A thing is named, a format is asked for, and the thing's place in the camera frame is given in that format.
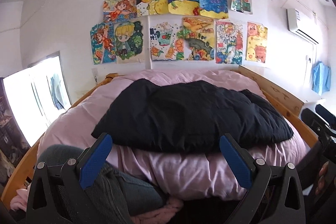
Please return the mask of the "right hand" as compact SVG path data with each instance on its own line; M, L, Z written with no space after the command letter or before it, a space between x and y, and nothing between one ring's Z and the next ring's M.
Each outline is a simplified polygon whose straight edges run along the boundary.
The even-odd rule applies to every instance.
M319 174L318 174L319 180L317 182L317 187L315 188L315 192L314 192L316 196L319 195L325 187L325 176L327 173L328 166L329 166L329 162L326 161L323 164L321 170L319 171Z

